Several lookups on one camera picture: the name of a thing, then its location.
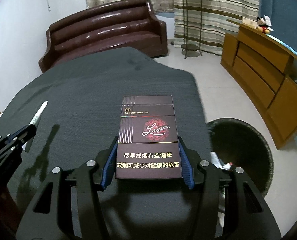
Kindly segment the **white green small tube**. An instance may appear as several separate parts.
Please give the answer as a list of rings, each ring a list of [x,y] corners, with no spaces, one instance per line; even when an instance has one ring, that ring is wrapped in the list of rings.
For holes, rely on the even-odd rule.
[[[36,127],[38,126],[40,119],[42,117],[42,113],[44,112],[45,108],[48,105],[48,101],[44,101],[41,105],[41,107],[38,109],[38,111],[35,113],[34,117],[30,121],[31,125],[35,125]]]

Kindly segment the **white blue toothpaste tube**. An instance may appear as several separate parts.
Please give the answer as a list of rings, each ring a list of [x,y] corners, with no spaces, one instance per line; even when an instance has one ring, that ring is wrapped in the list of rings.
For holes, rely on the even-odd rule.
[[[219,159],[216,152],[211,152],[210,155],[211,155],[211,162],[213,163],[213,165],[215,165],[217,168],[222,169],[224,163],[223,161],[221,161],[221,159]]]

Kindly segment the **dark cigarette carton box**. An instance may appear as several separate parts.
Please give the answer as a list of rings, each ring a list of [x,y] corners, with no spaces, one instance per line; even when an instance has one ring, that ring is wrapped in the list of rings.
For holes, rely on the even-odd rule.
[[[123,98],[115,176],[117,179],[149,180],[181,178],[172,96]]]

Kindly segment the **black wicker trash bin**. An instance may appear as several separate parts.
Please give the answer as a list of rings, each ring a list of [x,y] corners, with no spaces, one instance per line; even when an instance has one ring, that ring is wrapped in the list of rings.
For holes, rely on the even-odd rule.
[[[274,162],[263,135],[251,124],[235,118],[219,118],[207,123],[212,151],[223,163],[245,170],[262,196],[272,183]]]

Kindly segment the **dark grey tablecloth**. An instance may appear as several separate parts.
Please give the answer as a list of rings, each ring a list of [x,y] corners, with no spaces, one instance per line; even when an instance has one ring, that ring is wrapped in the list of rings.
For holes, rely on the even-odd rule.
[[[11,239],[55,166],[79,167],[111,145],[119,133],[123,97],[131,95],[171,95],[179,135],[209,159],[208,129],[192,74],[133,48],[58,64],[24,87],[0,119],[0,136],[16,132],[48,102],[31,150],[0,196],[0,239]],[[182,180],[113,180],[99,193],[109,239],[194,239],[205,232],[200,200]]]

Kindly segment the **wooden sideboard cabinet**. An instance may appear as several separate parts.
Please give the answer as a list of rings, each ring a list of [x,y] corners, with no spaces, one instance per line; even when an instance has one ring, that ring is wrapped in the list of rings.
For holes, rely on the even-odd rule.
[[[243,23],[225,34],[221,65],[252,101],[277,149],[297,133],[296,62],[282,42]]]

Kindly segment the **dark brown leather sofa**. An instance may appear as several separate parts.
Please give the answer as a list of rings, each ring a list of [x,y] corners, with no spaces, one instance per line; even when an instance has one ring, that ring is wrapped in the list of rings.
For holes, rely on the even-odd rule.
[[[150,0],[109,2],[51,24],[38,64],[46,72],[78,57],[122,47],[149,57],[168,54],[166,23],[156,17]]]

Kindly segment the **black metal plant stand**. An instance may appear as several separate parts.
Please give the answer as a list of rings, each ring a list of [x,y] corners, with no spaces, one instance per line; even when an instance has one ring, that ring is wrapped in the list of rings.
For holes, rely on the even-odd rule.
[[[182,52],[184,52],[184,59],[187,59],[189,52],[199,52],[202,55],[201,50],[201,38],[202,38],[202,18],[203,18],[203,3],[199,0],[199,9],[195,5],[191,5],[189,0],[182,0],[183,3],[183,44],[181,45]],[[197,20],[193,21],[193,11],[199,11],[199,27],[197,27]],[[190,38],[193,35],[194,30],[199,30],[198,41],[192,43]]]

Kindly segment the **small cardboard box on sideboard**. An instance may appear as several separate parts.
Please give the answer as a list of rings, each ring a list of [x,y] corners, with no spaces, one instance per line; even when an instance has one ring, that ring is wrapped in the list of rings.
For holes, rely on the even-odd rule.
[[[253,29],[256,29],[257,26],[258,26],[258,24],[257,24],[256,21],[253,21],[253,20],[248,19],[246,17],[243,17],[242,18],[242,23],[245,24],[245,25],[247,25],[247,26],[249,26],[250,28],[253,28]]]

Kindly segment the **striped beige curtain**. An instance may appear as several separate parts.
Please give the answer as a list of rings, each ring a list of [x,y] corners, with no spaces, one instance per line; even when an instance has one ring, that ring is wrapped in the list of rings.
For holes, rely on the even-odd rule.
[[[199,0],[189,0],[199,9]],[[255,20],[259,14],[260,0],[202,0],[202,38],[201,50],[221,55],[226,33],[237,34],[238,26],[228,22],[241,21],[243,17]],[[193,18],[199,27],[199,11],[193,11]],[[190,38],[192,43],[198,41],[199,30],[194,30]],[[174,0],[174,45],[183,44],[183,3]]]

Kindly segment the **Mickey Mouse plush toy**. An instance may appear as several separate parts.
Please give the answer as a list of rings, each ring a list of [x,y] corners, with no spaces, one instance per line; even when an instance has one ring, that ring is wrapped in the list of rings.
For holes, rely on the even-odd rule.
[[[270,34],[273,30],[271,20],[268,16],[257,17],[257,26],[255,28],[257,31],[264,34]]]

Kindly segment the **blue curtain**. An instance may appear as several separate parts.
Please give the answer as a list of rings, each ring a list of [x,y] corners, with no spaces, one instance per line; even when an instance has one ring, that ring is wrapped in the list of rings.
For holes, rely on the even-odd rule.
[[[259,15],[267,15],[272,35],[297,52],[297,0],[260,0]]]

